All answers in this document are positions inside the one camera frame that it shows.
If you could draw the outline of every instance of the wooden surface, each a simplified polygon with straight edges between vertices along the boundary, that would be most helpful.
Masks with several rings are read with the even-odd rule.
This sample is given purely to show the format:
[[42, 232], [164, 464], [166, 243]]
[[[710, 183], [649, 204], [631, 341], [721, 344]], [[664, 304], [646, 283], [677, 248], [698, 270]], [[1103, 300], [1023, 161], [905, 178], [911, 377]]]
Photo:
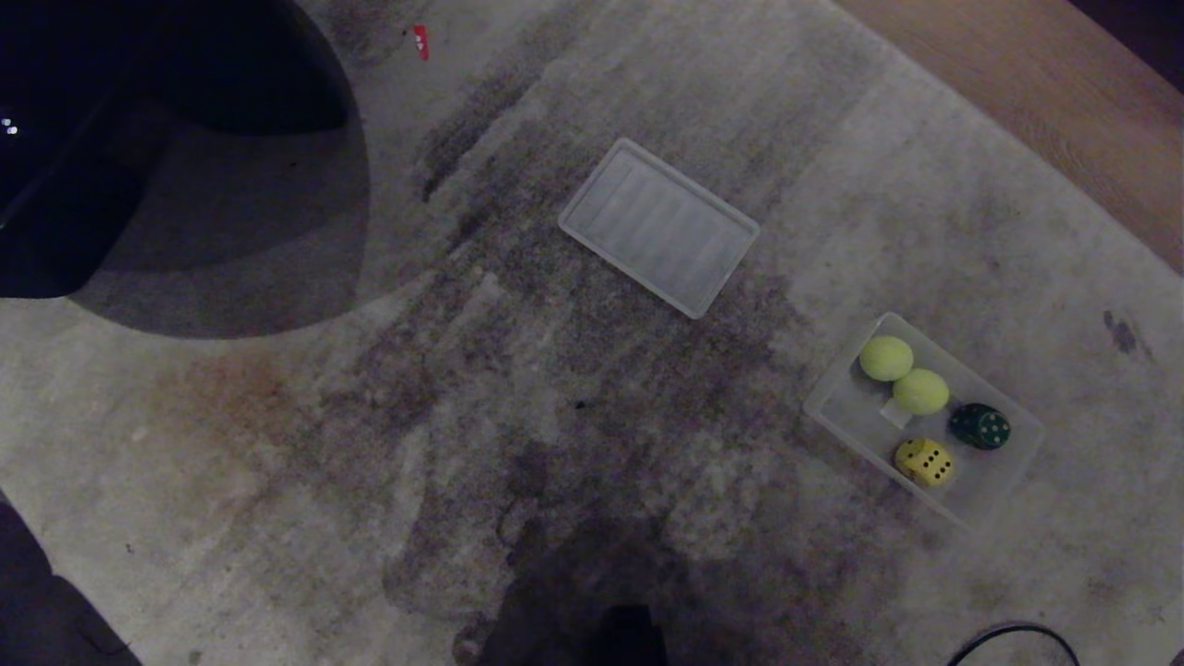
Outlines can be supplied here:
[[1089, 18], [1064, 0], [836, 1], [1184, 273], [1184, 96]]

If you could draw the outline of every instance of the plastic container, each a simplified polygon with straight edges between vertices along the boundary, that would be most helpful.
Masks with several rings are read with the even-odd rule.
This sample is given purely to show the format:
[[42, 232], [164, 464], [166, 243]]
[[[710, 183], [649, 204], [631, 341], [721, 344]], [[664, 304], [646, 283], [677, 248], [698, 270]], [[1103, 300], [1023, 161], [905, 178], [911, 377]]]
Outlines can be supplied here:
[[760, 225], [628, 139], [618, 139], [559, 226], [691, 319], [707, 313]]
[[[900, 420], [890, 408], [886, 410], [892, 383], [871, 379], [858, 364], [860, 351], [874, 335], [895, 335], [908, 342], [914, 367], [945, 378], [950, 404], [932, 416], [907, 420]], [[992, 452], [955, 440], [947, 429], [950, 416], [965, 403], [985, 403], [1002, 411], [1011, 423], [1011, 440]], [[848, 341], [810, 392], [805, 410], [921, 501], [971, 532], [990, 524], [998, 500], [1012, 491], [1044, 441], [1044, 425], [1035, 416], [893, 313], [863, 327]], [[946, 446], [954, 459], [950, 481], [921, 488], [893, 467], [893, 453], [910, 437], [929, 437]]]

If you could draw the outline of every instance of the red scrap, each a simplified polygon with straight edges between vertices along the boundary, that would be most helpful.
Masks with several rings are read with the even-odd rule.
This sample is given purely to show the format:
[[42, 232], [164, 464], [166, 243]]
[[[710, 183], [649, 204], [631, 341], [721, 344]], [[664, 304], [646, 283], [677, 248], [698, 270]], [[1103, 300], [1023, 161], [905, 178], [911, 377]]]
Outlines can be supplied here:
[[419, 51], [419, 59], [427, 59], [427, 26], [416, 26], [416, 49]]

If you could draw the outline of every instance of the black cable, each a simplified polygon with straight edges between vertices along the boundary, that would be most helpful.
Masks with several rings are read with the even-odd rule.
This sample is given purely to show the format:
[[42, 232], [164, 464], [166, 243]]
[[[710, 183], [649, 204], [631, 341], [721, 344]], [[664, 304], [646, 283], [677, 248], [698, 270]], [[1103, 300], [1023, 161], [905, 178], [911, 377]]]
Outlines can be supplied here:
[[998, 627], [990, 628], [959, 649], [958, 654], [955, 654], [946, 666], [958, 666], [970, 655], [970, 653], [974, 652], [979, 647], [983, 647], [983, 643], [986, 641], [999, 638], [1004, 634], [1014, 634], [1016, 632], [1032, 632], [1049, 636], [1064, 648], [1064, 652], [1069, 654], [1069, 659], [1073, 660], [1073, 666], [1081, 666], [1081, 662], [1077, 661], [1077, 654], [1073, 652], [1072, 647], [1069, 647], [1069, 641], [1061, 638], [1061, 634], [1054, 632], [1053, 629], [1049, 629], [1043, 625], [1036, 625], [1035, 622], [1012, 622], [1010, 625], [1000, 625]]

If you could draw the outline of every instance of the green die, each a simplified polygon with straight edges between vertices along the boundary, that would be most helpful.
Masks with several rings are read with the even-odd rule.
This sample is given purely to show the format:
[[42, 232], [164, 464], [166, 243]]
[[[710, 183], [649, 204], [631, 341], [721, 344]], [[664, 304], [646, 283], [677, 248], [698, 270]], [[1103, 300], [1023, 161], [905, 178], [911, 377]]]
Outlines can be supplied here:
[[1008, 443], [1011, 424], [999, 410], [980, 404], [963, 405], [950, 417], [950, 431], [977, 449], [992, 450]]

